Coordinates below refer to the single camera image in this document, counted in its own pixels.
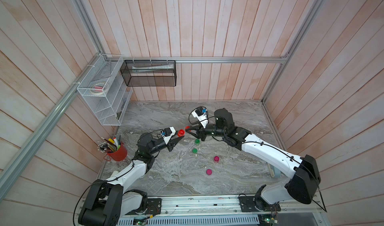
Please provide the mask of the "red paint jar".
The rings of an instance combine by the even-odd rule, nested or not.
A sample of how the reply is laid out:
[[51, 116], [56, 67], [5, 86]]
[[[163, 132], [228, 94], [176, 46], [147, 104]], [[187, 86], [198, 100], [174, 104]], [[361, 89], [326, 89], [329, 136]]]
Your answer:
[[184, 136], [185, 135], [185, 130], [183, 130], [183, 129], [178, 130], [177, 135], [178, 135], [178, 137]]

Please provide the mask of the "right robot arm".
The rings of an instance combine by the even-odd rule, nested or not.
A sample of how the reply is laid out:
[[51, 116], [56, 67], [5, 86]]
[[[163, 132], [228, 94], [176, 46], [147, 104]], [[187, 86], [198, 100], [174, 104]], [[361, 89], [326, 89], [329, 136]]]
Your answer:
[[256, 210], [274, 209], [286, 200], [305, 205], [313, 202], [321, 183], [315, 158], [291, 154], [266, 143], [251, 131], [236, 126], [232, 114], [225, 108], [214, 112], [214, 123], [210, 123], [206, 107], [197, 107], [190, 114], [196, 118], [196, 122], [186, 129], [190, 135], [201, 141], [208, 136], [221, 138], [229, 146], [264, 160], [286, 176], [284, 181], [258, 189], [253, 197]]

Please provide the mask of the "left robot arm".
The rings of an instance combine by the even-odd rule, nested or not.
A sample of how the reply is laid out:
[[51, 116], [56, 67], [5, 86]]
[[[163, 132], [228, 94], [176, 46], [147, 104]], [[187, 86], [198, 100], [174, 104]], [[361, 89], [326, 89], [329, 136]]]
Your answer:
[[185, 130], [165, 128], [159, 137], [152, 133], [142, 134], [137, 142], [138, 149], [131, 163], [114, 172], [106, 180], [94, 181], [82, 194], [85, 198], [78, 219], [79, 226], [115, 226], [121, 216], [132, 211], [145, 211], [148, 195], [141, 190], [131, 190], [130, 186], [144, 176], [153, 166], [155, 153], [163, 149], [172, 151], [185, 136]]

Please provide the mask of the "red pencil cup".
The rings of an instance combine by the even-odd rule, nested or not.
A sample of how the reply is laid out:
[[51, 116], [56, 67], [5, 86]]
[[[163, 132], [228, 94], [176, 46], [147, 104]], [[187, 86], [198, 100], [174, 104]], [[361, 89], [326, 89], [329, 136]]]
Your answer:
[[110, 161], [114, 160], [116, 162], [123, 161], [127, 157], [127, 149], [125, 148], [124, 144], [121, 144], [119, 149], [113, 153], [107, 153], [104, 156], [104, 160]]

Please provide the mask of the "bundle of pencils and pens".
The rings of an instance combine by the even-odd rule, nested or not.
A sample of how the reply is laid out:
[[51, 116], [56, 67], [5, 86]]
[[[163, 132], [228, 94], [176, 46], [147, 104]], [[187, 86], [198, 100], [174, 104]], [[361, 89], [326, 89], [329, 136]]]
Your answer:
[[112, 154], [117, 152], [121, 147], [118, 140], [106, 139], [103, 137], [101, 137], [101, 139], [102, 140], [98, 143], [98, 151], [102, 153]]

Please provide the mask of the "tape roll on shelf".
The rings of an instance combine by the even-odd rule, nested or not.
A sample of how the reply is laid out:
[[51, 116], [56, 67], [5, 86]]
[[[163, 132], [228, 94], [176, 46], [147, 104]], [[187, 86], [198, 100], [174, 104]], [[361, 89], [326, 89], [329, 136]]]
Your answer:
[[101, 96], [107, 93], [109, 90], [109, 86], [106, 82], [98, 82], [91, 86], [89, 89], [91, 95]]

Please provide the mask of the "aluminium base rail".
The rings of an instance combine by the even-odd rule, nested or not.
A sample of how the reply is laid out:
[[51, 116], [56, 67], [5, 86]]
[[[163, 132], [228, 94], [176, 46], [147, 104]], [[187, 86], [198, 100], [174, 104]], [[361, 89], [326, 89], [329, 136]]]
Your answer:
[[[195, 195], [195, 196], [152, 196], [148, 199], [161, 198], [162, 209], [160, 216], [197, 216], [197, 215], [234, 215], [242, 212], [239, 195]], [[247, 214], [269, 214], [274, 218], [278, 213], [308, 213], [324, 212], [317, 201], [305, 205], [294, 200], [279, 202], [280, 212], [249, 212]]]

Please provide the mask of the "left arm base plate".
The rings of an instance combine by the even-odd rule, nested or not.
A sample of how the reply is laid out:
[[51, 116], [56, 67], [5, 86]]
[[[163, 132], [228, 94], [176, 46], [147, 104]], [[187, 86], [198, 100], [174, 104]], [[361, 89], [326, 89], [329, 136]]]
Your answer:
[[161, 213], [162, 199], [147, 199], [137, 210], [130, 212], [131, 215], [156, 216]]

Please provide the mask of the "black mesh wall basket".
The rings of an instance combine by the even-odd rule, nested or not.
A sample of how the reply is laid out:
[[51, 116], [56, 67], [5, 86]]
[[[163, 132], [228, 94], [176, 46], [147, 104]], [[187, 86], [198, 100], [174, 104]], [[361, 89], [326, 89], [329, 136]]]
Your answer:
[[128, 87], [174, 87], [176, 62], [171, 60], [125, 60], [120, 73]]

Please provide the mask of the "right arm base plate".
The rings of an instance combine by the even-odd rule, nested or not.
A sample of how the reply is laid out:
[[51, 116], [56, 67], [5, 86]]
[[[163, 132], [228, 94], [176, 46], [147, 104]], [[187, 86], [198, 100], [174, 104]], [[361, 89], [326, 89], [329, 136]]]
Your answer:
[[256, 196], [246, 196], [245, 194], [240, 194], [238, 199], [243, 213], [281, 211], [279, 203], [269, 205], [263, 199]]

